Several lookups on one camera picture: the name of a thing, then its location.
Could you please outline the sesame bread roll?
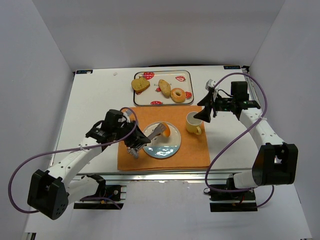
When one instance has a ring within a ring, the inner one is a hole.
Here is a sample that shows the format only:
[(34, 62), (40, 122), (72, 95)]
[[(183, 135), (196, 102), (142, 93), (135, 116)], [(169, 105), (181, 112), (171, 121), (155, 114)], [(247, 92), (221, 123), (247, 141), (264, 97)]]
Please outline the sesame bread roll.
[(170, 135), (171, 135), (171, 130), (170, 130), (170, 127), (165, 123), (163, 122), (162, 123), (163, 126), (164, 126), (164, 131), (161, 133), (164, 137), (168, 138)]

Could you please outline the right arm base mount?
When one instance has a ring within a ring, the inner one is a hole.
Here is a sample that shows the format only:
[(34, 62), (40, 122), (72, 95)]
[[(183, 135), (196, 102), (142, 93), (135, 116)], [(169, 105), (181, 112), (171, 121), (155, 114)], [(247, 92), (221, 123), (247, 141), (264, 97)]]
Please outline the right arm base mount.
[(206, 187), (203, 193), (209, 196), (212, 213), (257, 212), (255, 192), (218, 192)]

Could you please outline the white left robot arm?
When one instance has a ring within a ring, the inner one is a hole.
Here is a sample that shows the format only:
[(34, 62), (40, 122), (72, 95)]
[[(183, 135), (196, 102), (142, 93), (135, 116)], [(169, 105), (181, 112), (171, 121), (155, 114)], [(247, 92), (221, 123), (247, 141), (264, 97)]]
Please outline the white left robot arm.
[(128, 116), (129, 108), (110, 109), (103, 120), (96, 122), (85, 134), (79, 147), (45, 171), (33, 173), (27, 203), (51, 220), (58, 219), (69, 204), (81, 199), (99, 200), (107, 197), (106, 181), (90, 173), (75, 181), (74, 177), (108, 146), (124, 142), (136, 155), (151, 142)]

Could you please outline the silver serving tongs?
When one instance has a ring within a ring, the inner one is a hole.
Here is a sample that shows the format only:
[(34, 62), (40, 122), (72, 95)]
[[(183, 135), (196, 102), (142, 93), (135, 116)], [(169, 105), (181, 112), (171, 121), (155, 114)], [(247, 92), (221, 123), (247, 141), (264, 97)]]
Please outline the silver serving tongs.
[(128, 148), (137, 149), (138, 156), (139, 156), (140, 150), (143, 149), (143, 147), (146, 147), (147, 144), (150, 144), (155, 137), (161, 135), (164, 129), (165, 129), (164, 125), (162, 123), (158, 123), (155, 129), (152, 130), (151, 133), (147, 136), (141, 130), (138, 130), (138, 131), (135, 130), (133, 134), (135, 136), (135, 141)]

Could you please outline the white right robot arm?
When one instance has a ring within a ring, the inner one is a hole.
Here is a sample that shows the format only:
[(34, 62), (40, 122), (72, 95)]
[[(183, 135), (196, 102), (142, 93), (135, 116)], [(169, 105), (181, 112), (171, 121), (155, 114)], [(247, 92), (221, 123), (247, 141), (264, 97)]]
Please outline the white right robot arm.
[(215, 81), (206, 83), (208, 94), (198, 103), (203, 109), (195, 119), (210, 123), (217, 112), (231, 112), (246, 127), (258, 153), (250, 170), (235, 173), (227, 181), (227, 192), (244, 192), (260, 186), (290, 185), (294, 182), (298, 148), (286, 143), (271, 128), (259, 103), (249, 99), (245, 81), (231, 82), (229, 97), (221, 97)]

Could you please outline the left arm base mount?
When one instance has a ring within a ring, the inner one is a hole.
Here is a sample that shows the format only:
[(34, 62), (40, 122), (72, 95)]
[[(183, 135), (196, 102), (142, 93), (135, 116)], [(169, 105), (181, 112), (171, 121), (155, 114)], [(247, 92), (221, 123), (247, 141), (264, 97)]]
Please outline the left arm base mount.
[(126, 185), (106, 185), (101, 193), (74, 203), (75, 210), (121, 210), (127, 194)]

